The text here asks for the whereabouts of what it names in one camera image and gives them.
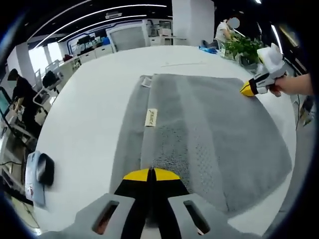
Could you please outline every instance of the towel tag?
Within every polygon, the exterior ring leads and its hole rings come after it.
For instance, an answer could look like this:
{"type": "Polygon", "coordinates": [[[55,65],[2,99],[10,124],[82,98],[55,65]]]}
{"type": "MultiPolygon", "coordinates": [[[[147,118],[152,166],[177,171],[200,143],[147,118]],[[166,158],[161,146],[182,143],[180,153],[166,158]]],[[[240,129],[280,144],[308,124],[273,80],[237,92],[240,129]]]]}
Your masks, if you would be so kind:
{"type": "Polygon", "coordinates": [[[158,117],[157,109],[148,109],[148,112],[146,114],[146,119],[145,119],[145,126],[155,127],[157,117],[158,117]]]}

